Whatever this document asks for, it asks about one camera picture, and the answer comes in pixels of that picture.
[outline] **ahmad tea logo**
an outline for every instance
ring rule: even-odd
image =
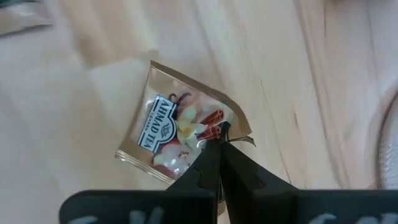
[[[172,115],[177,105],[163,96],[157,95],[150,109],[138,145],[156,153],[160,144],[168,143],[177,132]]]

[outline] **wood grain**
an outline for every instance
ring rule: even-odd
[[[52,29],[0,38],[0,121],[14,124],[0,130],[20,136],[2,139],[12,160],[0,186],[20,195],[0,203],[8,223],[55,223],[54,208],[79,190],[166,187],[113,158],[150,58],[239,103],[257,147],[234,144],[280,178],[376,187],[377,139],[398,88],[398,0],[48,4]]]

